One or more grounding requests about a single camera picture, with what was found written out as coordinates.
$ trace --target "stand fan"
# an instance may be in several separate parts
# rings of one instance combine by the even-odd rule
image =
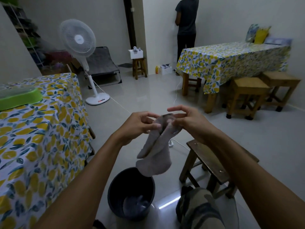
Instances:
[[[76,19],[69,19],[60,24],[59,37],[66,50],[82,64],[85,73],[88,75],[94,96],[87,98],[86,103],[90,105],[105,103],[110,99],[110,96],[104,92],[97,93],[86,60],[86,57],[92,55],[96,46],[93,31],[85,23]]]

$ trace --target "black trash bin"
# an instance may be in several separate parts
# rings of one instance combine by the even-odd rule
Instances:
[[[123,211],[123,202],[126,197],[140,197],[149,204],[138,215],[126,216]],[[140,221],[150,210],[155,196],[155,182],[152,177],[143,176],[135,167],[120,172],[111,182],[108,189],[108,204],[112,212],[124,219]]]

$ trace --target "fan base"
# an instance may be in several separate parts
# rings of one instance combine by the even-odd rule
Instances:
[[[99,105],[105,103],[107,100],[110,99],[110,96],[106,93],[98,93],[97,97],[89,97],[86,99],[86,103],[90,105]]]

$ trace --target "finger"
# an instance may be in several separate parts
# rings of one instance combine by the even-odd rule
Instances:
[[[161,129],[162,126],[160,124],[144,124],[143,125],[143,132],[147,132],[148,130],[158,130]]]
[[[185,124],[185,118],[177,118],[173,121],[172,125],[178,125],[178,126],[184,126]]]
[[[187,114],[185,114],[185,113],[177,113],[177,114],[174,114],[173,116],[176,117],[176,118],[184,118],[184,117],[187,117]]]
[[[184,105],[178,105],[178,106],[175,106],[175,107],[168,108],[167,111],[168,112],[184,111],[184,112],[188,113],[189,112],[189,107],[184,106]]]
[[[152,124],[154,122],[154,120],[149,117],[143,117],[141,118],[141,121],[145,124]]]
[[[160,117],[160,115],[156,114],[156,113],[152,113],[152,112],[139,112],[139,116],[142,117],[153,117],[153,118],[158,118]]]

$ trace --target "lemon print tablecloth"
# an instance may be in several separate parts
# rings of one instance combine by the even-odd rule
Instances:
[[[224,43],[184,49],[177,69],[207,82],[204,93],[217,93],[232,77],[254,76],[262,71],[286,71],[290,46]]]
[[[77,76],[65,73],[0,88],[34,85],[36,104],[0,112],[0,228],[31,228],[83,169],[91,152]]]

